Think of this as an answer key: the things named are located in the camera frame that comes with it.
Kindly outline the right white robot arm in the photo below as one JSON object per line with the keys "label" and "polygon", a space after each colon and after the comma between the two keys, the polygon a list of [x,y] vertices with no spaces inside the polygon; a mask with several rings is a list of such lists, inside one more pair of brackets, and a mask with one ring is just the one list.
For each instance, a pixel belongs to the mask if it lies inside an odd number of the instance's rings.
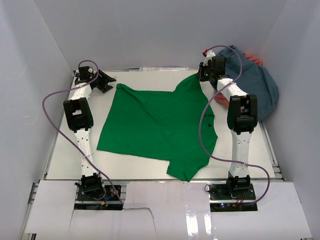
{"label": "right white robot arm", "polygon": [[209,81],[229,102],[227,126],[232,135],[232,163],[222,194],[236,200],[243,197],[251,185],[249,173],[249,144],[258,123],[258,99],[248,94],[226,75],[226,58],[208,51],[199,65],[197,76]]}

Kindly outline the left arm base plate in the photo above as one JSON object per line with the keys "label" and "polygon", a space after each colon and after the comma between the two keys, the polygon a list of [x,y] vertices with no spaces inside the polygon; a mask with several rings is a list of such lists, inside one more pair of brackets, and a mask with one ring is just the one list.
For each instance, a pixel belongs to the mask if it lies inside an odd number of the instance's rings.
{"label": "left arm base plate", "polygon": [[119,201],[122,186],[105,185],[104,190],[97,193],[85,193],[84,190],[77,188],[74,209],[87,211],[121,211],[123,205]]}

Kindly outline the green polo shirt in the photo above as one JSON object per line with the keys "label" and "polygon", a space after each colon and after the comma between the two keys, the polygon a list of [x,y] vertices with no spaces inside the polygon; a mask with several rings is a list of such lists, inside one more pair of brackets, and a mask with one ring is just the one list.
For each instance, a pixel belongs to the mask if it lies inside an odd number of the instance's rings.
{"label": "green polo shirt", "polygon": [[168,175],[190,181],[209,164],[218,139],[207,104],[195,75],[173,91],[135,90],[119,83],[97,149],[168,161]]}

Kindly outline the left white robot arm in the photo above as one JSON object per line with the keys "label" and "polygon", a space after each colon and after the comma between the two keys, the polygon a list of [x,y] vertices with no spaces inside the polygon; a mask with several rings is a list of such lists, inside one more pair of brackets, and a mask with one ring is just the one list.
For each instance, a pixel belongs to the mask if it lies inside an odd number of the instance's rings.
{"label": "left white robot arm", "polygon": [[80,66],[75,72],[75,90],[72,97],[63,102],[68,128],[74,133],[77,147],[81,150],[81,184],[80,191],[94,200],[102,200],[106,196],[106,187],[101,174],[93,166],[94,149],[92,147],[91,130],[94,118],[88,103],[93,89],[102,93],[110,91],[116,79],[99,70],[95,72],[90,66]]}

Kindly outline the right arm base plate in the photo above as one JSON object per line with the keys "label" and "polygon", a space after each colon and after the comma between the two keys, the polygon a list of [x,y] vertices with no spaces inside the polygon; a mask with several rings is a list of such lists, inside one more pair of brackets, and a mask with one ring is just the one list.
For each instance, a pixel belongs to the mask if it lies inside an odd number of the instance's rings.
{"label": "right arm base plate", "polygon": [[231,193],[226,184],[207,183],[204,191],[208,193],[212,213],[257,212],[255,190],[251,184],[248,189]]}

